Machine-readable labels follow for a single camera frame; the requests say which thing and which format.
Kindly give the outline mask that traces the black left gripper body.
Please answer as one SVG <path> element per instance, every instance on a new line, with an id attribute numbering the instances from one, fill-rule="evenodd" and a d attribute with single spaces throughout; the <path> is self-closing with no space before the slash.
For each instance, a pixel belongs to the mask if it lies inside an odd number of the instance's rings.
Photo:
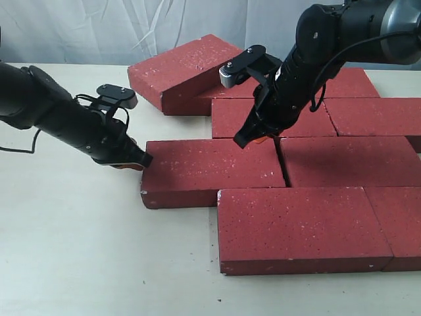
<path id="1" fill-rule="evenodd" d="M 42 130 L 89 155 L 99 165 L 143 167 L 145 152 L 127 135 L 128 123 L 114 118 L 120 102 L 94 99 L 83 106 L 75 99 L 59 103 L 42 117 Z"/>

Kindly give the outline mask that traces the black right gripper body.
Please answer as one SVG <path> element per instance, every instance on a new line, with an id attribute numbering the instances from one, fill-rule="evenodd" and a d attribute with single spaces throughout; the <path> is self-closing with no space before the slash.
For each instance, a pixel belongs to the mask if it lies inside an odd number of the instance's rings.
<path id="1" fill-rule="evenodd" d="M 295 59 L 282 63 L 260 89 L 251 110 L 261 121 L 263 136 L 291 128 L 307 105 L 312 113 L 318 110 L 326 92 L 325 65 Z"/>

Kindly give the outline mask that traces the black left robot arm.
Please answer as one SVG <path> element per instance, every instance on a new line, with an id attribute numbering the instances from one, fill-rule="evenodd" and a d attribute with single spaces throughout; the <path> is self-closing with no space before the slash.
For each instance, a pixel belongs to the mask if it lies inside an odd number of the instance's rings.
<path id="1" fill-rule="evenodd" d="M 1 63 L 2 122 L 19 130 L 36 127 L 99 165 L 139 171 L 149 167 L 152 155 L 129 137 L 129 122 L 114 116 L 137 105 L 134 90 L 103 84 L 96 92 L 97 97 L 72 96 L 34 65 Z"/>

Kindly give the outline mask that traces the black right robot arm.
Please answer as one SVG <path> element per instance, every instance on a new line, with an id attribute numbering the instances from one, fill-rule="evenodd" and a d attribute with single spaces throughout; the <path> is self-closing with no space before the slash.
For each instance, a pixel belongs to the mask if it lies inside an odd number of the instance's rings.
<path id="1" fill-rule="evenodd" d="M 297 122 L 305 107 L 317 111 L 327 82 L 345 63 L 411 65 L 419 59 L 419 1 L 314 4 L 300 16 L 295 44 L 284 60 L 253 45 L 220 69 L 227 88 L 248 78 L 259 83 L 253 108 L 234 141 L 246 147 L 275 138 Z"/>

